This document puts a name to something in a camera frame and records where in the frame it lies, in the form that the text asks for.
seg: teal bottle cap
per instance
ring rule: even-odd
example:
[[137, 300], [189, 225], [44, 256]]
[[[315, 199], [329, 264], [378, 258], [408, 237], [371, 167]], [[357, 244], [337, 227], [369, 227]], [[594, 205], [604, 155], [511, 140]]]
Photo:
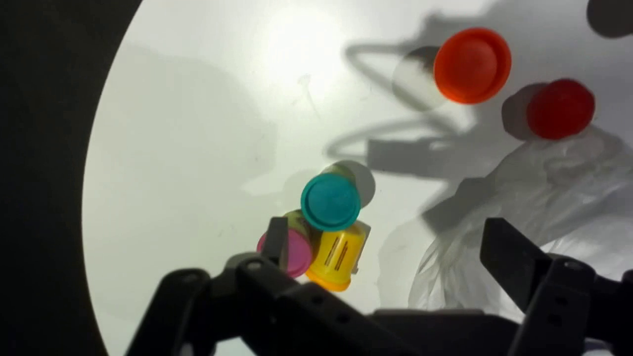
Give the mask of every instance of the teal bottle cap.
[[355, 225], [361, 205], [363, 201], [357, 185], [339, 173], [315, 175], [301, 193], [305, 219], [323, 231]]

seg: red bottle cap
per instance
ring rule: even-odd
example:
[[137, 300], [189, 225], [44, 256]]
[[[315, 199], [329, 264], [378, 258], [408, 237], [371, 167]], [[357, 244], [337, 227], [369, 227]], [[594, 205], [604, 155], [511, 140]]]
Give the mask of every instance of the red bottle cap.
[[594, 92], [574, 78], [558, 78], [537, 90], [529, 104], [533, 132], [547, 140], [560, 140], [584, 130], [594, 116]]
[[509, 43], [493, 29], [469, 27], [438, 51], [438, 88], [458, 102], [483, 102], [507, 82], [513, 66]]

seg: plastic bag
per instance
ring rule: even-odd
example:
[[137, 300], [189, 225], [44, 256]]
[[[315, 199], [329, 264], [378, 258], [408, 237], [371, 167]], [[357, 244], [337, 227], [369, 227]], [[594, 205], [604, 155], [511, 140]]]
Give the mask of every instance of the plastic bag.
[[523, 312], [479, 260], [487, 217], [505, 217], [545, 250], [622, 274], [633, 250], [633, 151], [596, 126], [558, 142], [533, 140], [485, 177], [426, 211], [436, 240], [416, 274], [412, 306], [481, 308], [521, 320]]

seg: white table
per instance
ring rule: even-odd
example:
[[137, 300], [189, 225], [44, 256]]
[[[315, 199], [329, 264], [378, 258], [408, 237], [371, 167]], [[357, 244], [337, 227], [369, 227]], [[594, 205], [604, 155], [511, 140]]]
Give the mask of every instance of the white table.
[[[104, 90], [86, 179], [90, 286], [111, 353], [125, 351], [165, 272], [218, 274], [337, 157], [380, 155], [378, 193], [363, 211], [373, 237], [343, 292], [369, 312], [408, 304], [434, 237], [422, 211], [521, 144], [501, 126], [517, 88], [576, 76], [598, 92], [598, 124], [633, 142], [633, 74], [622, 74], [632, 39], [600, 39], [584, 5], [147, 0]], [[468, 25], [509, 39], [515, 70], [503, 92], [460, 106], [412, 90], [432, 80], [420, 70], [408, 82], [398, 47], [438, 45]]]

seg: cylindrical object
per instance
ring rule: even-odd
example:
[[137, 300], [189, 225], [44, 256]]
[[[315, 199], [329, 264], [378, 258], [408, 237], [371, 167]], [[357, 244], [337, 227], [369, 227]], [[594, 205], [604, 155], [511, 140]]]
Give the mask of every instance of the cylindrical object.
[[531, 130], [547, 140], [560, 140], [590, 126], [596, 110], [594, 92], [574, 78], [558, 78], [535, 92], [529, 104]]
[[343, 231], [325, 231], [307, 276], [329, 290], [345, 290], [353, 282], [371, 225], [357, 221]]
[[351, 227], [361, 207], [377, 191], [373, 171], [353, 159], [343, 159], [315, 175], [301, 193], [305, 219], [321, 231], [339, 231]]
[[469, 27], [438, 51], [438, 88], [456, 102], [483, 102], [507, 82], [513, 66], [509, 43], [493, 29]]
[[[295, 209], [286, 217], [289, 219], [286, 270], [291, 276], [299, 276], [311, 266], [315, 258], [311, 229], [305, 225], [301, 209]], [[258, 240], [258, 250], [264, 250], [266, 237], [268, 233]]]

